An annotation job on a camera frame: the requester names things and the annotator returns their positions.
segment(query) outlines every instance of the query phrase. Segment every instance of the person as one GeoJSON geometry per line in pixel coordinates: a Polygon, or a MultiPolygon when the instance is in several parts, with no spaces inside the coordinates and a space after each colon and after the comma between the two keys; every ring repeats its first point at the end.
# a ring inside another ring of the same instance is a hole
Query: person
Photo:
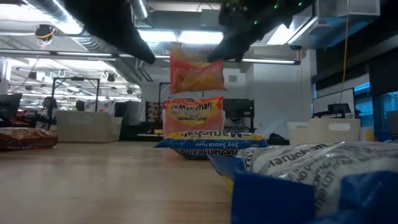
{"type": "Polygon", "coordinates": [[[43,109],[41,109],[37,115],[36,115],[36,128],[48,128],[48,120],[50,119],[50,113],[51,114],[51,120],[55,120],[56,115],[57,115],[57,100],[48,96],[44,98],[43,101],[43,109]]]}

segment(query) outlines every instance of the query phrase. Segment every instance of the white box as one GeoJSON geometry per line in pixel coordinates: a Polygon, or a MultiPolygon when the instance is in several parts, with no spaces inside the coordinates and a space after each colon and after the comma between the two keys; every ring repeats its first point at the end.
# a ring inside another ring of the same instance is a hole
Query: white box
{"type": "Polygon", "coordinates": [[[360,119],[312,118],[288,123],[290,144],[359,141],[360,119]]]}

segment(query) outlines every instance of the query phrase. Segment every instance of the table surface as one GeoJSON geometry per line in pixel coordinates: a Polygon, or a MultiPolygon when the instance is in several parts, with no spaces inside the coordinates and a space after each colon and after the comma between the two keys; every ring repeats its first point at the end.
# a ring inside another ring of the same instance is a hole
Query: table surface
{"type": "Polygon", "coordinates": [[[0,153],[0,223],[229,223],[228,189],[210,163],[153,146],[0,153]]]}

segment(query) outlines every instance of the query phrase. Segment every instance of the blue ramen package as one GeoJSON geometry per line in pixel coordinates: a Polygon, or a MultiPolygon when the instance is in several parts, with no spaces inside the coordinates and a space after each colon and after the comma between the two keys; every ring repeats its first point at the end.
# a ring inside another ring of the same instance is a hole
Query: blue ramen package
{"type": "Polygon", "coordinates": [[[235,156],[249,147],[266,147],[258,134],[224,131],[184,131],[173,133],[155,147],[169,147],[187,159],[207,159],[207,155],[235,156]]]}

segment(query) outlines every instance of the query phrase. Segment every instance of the desk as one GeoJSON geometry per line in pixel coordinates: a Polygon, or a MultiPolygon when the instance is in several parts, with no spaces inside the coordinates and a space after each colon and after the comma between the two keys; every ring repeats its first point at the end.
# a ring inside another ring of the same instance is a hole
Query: desk
{"type": "Polygon", "coordinates": [[[229,223],[228,189],[210,163],[153,146],[0,153],[0,223],[229,223]]]}

